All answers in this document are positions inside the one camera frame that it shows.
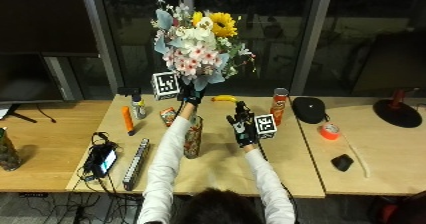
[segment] monitor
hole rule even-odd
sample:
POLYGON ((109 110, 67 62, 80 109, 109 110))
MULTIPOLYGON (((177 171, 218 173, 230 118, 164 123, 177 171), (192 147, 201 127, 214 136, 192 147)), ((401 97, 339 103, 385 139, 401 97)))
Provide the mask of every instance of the monitor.
POLYGON ((63 100, 41 55, 0 55, 0 104, 63 100))
POLYGON ((393 99, 378 101, 373 109, 386 122, 407 128, 422 123, 421 115, 402 99, 406 91, 426 87, 425 48, 426 32, 378 35, 353 88, 354 93, 394 90, 393 99))
POLYGON ((0 53, 99 57, 84 0, 0 0, 0 53))

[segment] dark hair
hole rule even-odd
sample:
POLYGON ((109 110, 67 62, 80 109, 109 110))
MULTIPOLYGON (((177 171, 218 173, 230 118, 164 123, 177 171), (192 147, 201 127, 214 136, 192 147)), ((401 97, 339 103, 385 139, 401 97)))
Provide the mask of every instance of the dark hair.
POLYGON ((248 198, 233 191, 208 188, 189 200, 176 224, 261 224, 248 198))

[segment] sunflower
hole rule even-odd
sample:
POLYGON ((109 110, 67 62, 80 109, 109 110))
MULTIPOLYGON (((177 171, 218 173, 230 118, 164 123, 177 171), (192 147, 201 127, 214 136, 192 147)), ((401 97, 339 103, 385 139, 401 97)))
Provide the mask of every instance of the sunflower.
POLYGON ((201 21, 202 18, 202 13, 201 12, 194 12, 192 15, 192 25, 196 26, 197 23, 201 21))
POLYGON ((213 21, 212 32, 218 37, 232 37, 237 35, 236 21, 228 13, 217 12, 210 14, 213 21))

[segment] white cable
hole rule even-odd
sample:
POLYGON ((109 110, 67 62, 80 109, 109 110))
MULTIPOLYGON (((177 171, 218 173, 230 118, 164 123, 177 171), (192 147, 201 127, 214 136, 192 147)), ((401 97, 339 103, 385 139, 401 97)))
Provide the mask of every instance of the white cable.
POLYGON ((347 138, 346 138, 343 133, 342 133, 342 136, 345 137, 347 146, 349 146, 350 150, 353 151, 353 153, 354 153, 354 155, 355 155, 355 157, 357 157, 357 159, 359 161, 361 167, 363 169, 363 176, 365 176, 365 178, 369 178, 371 176, 370 167, 369 167, 367 163, 365 162, 363 158, 361 157, 361 155, 358 153, 358 149, 353 145, 350 145, 349 140, 347 140, 347 138))

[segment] tape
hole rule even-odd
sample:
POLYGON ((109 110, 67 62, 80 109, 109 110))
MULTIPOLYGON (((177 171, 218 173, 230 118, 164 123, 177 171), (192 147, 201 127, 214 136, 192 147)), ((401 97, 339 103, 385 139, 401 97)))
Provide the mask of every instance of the tape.
POLYGON ((333 123, 327 122, 321 126, 321 136, 329 140, 335 140, 341 135, 341 129, 333 123))

